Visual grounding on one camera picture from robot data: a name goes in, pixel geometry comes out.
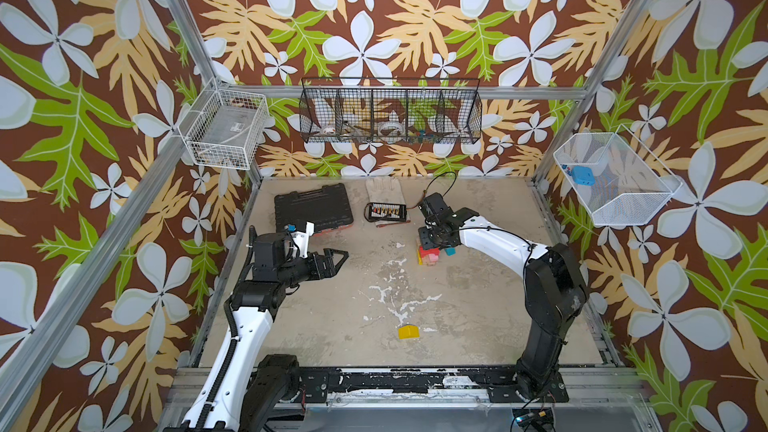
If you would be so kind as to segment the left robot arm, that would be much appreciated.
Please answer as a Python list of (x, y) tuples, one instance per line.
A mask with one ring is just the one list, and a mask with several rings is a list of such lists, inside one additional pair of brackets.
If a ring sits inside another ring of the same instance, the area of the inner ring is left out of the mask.
[(286, 297), (301, 284), (335, 277), (349, 258), (344, 250), (308, 250), (314, 225), (281, 232), (248, 231), (247, 255), (224, 301), (227, 334), (191, 408), (170, 431), (262, 431), (274, 407), (299, 394), (296, 356), (256, 359)]

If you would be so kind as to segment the red wood block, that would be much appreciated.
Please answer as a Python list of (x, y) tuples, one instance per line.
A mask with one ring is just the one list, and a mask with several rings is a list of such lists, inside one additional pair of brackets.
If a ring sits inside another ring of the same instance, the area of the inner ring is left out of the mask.
[(440, 250), (438, 248), (432, 248), (432, 249), (426, 249), (424, 247), (419, 247), (422, 257), (428, 254), (438, 255), (440, 256)]

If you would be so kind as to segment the yellow rounded wood block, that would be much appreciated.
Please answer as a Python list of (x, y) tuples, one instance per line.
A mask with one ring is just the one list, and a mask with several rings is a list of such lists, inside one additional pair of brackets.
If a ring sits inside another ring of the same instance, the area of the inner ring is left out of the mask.
[(412, 324), (405, 324), (397, 329), (400, 340), (416, 339), (420, 337), (419, 328)]

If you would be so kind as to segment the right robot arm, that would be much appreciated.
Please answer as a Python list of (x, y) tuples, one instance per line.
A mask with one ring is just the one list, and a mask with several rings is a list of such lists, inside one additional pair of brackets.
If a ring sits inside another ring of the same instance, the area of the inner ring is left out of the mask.
[(525, 349), (515, 365), (519, 394), (526, 400), (548, 393), (558, 372), (567, 333), (589, 298), (589, 288), (572, 250), (548, 246), (507, 231), (478, 212), (449, 207), (432, 193), (417, 205), (425, 225), (421, 246), (447, 250), (459, 245), (491, 257), (522, 278), (524, 304), (531, 318)]

